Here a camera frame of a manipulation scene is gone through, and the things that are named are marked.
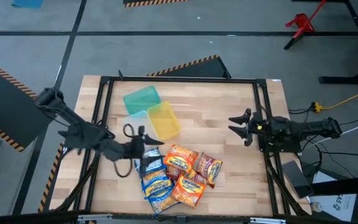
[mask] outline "red object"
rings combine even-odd
[[[310,19],[308,19],[308,16],[305,13],[297,14],[294,18],[294,20],[290,21],[289,23],[285,24],[286,27],[290,27],[292,24],[296,24],[299,27],[298,32],[296,32],[293,36],[294,39],[297,39],[301,34],[304,32],[314,32],[314,28],[311,25],[311,20],[314,18],[314,16],[317,14],[317,12],[321,9],[323,4],[327,0],[322,0],[320,5],[317,7],[315,12],[311,15]]]

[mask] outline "green plastic container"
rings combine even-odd
[[[160,104],[161,99],[154,86],[149,86],[124,96],[125,107],[130,115]]]

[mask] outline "snack package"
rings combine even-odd
[[[171,186],[173,186],[172,181],[167,177],[164,170],[157,170],[142,178],[142,190],[146,194],[146,198],[167,190]]]
[[[149,202],[154,210],[154,213],[159,214],[162,211],[170,208],[172,205],[179,203],[177,200],[171,197],[172,190],[173,186],[159,194],[151,195],[149,197]]]
[[[173,166],[167,166],[167,176],[171,178],[173,181],[177,181],[180,176],[181,170],[173,167]]]
[[[189,178],[191,180],[194,180],[197,183],[202,183],[202,184],[208,184],[208,181],[202,176],[199,175],[195,170],[193,170],[193,168],[190,170],[190,173],[185,173],[182,172],[182,174],[186,177]]]
[[[195,208],[201,196],[203,196],[204,189],[205,184],[190,180],[182,174],[173,188],[171,196],[175,200]]]
[[[167,166],[173,166],[189,173],[197,157],[198,152],[193,152],[184,147],[172,145],[171,151],[167,156],[165,156],[163,163]]]
[[[150,151],[143,153],[143,158],[155,157],[155,156],[161,156],[161,153],[158,150],[158,148],[152,149]],[[147,167],[145,167],[145,170],[144,170],[145,172],[143,174],[140,173],[140,168],[141,168],[140,167],[140,159],[135,159],[134,164],[135,164],[135,169],[139,173],[140,177],[150,174],[156,170],[167,168],[167,166],[162,163],[162,158],[151,162]]]
[[[202,154],[197,166],[197,173],[201,174],[208,181],[208,185],[215,187],[215,180],[221,170],[223,162]]]

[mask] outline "orange and black striped edge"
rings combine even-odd
[[[23,85],[21,82],[17,81],[15,78],[13,78],[10,74],[6,73],[3,69],[0,68],[0,76],[5,78],[7,81],[9,81],[11,84],[16,86],[16,88],[22,90],[25,94],[29,95],[31,98],[35,98],[37,94],[35,94],[32,90],[27,88],[25,85]],[[10,144],[17,152],[21,152],[24,150],[24,147],[21,146],[19,143],[15,142],[15,140],[11,139],[7,134],[4,133],[0,129],[0,137],[5,140],[8,144]]]
[[[192,62],[184,63],[183,65],[178,65],[178,66],[168,68],[168,69],[165,69],[165,70],[162,70],[162,71],[159,71],[159,72],[154,72],[154,73],[148,74],[146,76],[155,77],[155,76],[158,76],[158,75],[163,75],[165,73],[172,72],[174,70],[189,67],[190,65],[195,65],[195,64],[198,64],[198,63],[201,63],[201,62],[206,62],[208,60],[216,59],[216,58],[219,58],[219,56],[218,55],[213,55],[213,56],[205,57],[205,58],[198,59],[198,60],[195,60],[195,61],[192,61]]]
[[[38,206],[39,213],[42,213],[45,209],[45,204],[46,204],[49,192],[50,192],[52,182],[55,180],[55,178],[57,176],[57,168],[58,168],[59,162],[63,156],[63,146],[64,146],[64,144],[60,143],[59,148],[57,149],[55,160],[52,164],[52,169],[50,170],[50,174],[49,174],[49,177],[47,180],[47,184],[45,186],[45,190],[42,194],[40,205]]]
[[[124,4],[124,7],[137,7],[137,6],[152,6],[158,4],[166,4],[173,2],[184,2],[189,0],[149,0],[149,1],[139,1],[139,2],[130,2]]]

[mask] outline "yellow plastic container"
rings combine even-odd
[[[180,124],[168,102],[162,102],[147,109],[150,122],[157,136],[167,140],[180,132]]]

